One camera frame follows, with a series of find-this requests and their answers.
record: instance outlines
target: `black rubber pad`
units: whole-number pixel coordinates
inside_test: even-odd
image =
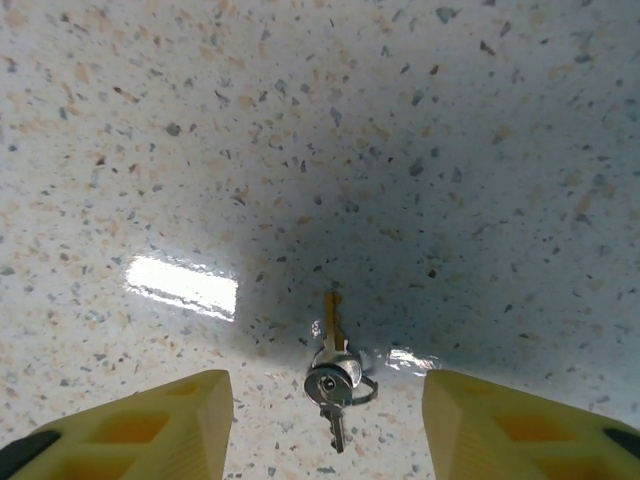
[[[0,480],[8,480],[14,473],[53,445],[60,433],[53,430],[34,433],[0,450]]]

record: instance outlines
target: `key ring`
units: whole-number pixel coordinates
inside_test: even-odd
[[[374,400],[378,397],[378,382],[375,382],[369,377],[363,375],[360,379],[360,383],[363,383],[364,385],[369,387],[371,391],[361,397],[352,397],[350,400],[347,400],[345,402],[345,407],[356,407],[358,405],[364,405],[365,403],[369,403],[371,400]]]

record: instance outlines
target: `white speckled surface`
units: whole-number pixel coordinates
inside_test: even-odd
[[[2,3],[3,442],[224,368],[229,478],[429,477],[420,369],[340,456],[304,398],[332,285],[382,358],[640,425],[640,3]]]

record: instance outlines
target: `key blade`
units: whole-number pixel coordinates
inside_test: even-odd
[[[326,344],[337,352],[344,352],[347,348],[346,338],[340,328],[340,317],[337,313],[338,304],[341,301],[342,297],[338,292],[326,292],[324,295]]]
[[[342,410],[337,407],[325,407],[320,410],[320,415],[327,420],[331,425],[331,434],[333,439],[331,440],[331,446],[338,453],[344,452],[344,430],[342,426]]]
[[[336,449],[336,452],[344,452],[344,431],[342,429],[342,414],[332,412],[331,418],[331,430],[333,431],[333,440],[331,440],[331,446]]]

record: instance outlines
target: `dark speck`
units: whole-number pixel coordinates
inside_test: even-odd
[[[451,183],[462,183],[462,172],[458,167],[453,169],[453,173],[451,174]]]
[[[238,202],[243,207],[247,204],[247,202],[244,201],[244,198],[242,198],[240,195],[231,195],[231,200]]]
[[[176,125],[175,122],[171,122],[164,129],[164,131],[167,132],[172,137],[177,137],[178,135],[180,135],[180,130],[182,130],[180,128],[180,125]]]
[[[606,257],[613,252],[613,249],[609,245],[598,245],[596,252],[600,257]]]
[[[589,217],[587,217],[584,213],[577,214],[575,217],[575,221],[580,223],[586,223],[587,225],[591,226],[591,220],[589,220]]]
[[[424,97],[424,90],[421,88],[414,90],[413,97],[411,98],[411,105],[414,107],[420,103],[420,100]]]
[[[287,84],[282,79],[278,79],[274,88],[279,91],[282,95],[287,95]]]
[[[456,12],[453,8],[440,7],[436,8],[436,15],[438,15],[440,21],[446,25],[447,23],[449,23],[449,20],[455,18],[456,15],[458,15],[458,12]]]
[[[591,55],[589,55],[588,53],[581,53],[580,55],[577,55],[574,60],[576,63],[587,63],[589,60],[591,60]]]
[[[336,124],[336,127],[340,126],[340,121],[342,120],[342,114],[336,109],[336,107],[331,107],[331,110],[329,111],[329,113],[331,114],[331,117],[333,118],[333,121]]]
[[[421,157],[416,158],[416,161],[409,167],[409,175],[412,177],[417,177],[422,172],[424,172],[424,167],[422,166],[423,159]]]
[[[511,22],[504,22],[502,29],[500,29],[500,38],[504,37],[511,31]]]
[[[6,57],[7,62],[9,62],[9,66],[7,67],[7,73],[16,73],[18,71],[18,64],[15,62],[13,58]]]
[[[395,13],[393,17],[391,17],[391,22],[396,23],[398,20],[402,20],[404,17],[406,17],[406,15],[406,12],[401,8]]]
[[[216,97],[218,97],[218,100],[220,100],[220,103],[222,103],[223,105],[229,105],[229,103],[231,103],[231,100],[229,100],[227,97],[225,97],[224,95],[222,95],[220,92],[218,92],[217,90],[214,90],[213,93],[216,94]]]
[[[491,48],[484,40],[480,40],[480,50],[483,52],[487,52],[491,56],[495,56],[496,52],[493,48]]]
[[[607,178],[601,173],[598,173],[595,177],[593,177],[593,184],[596,187],[604,187],[607,185]]]

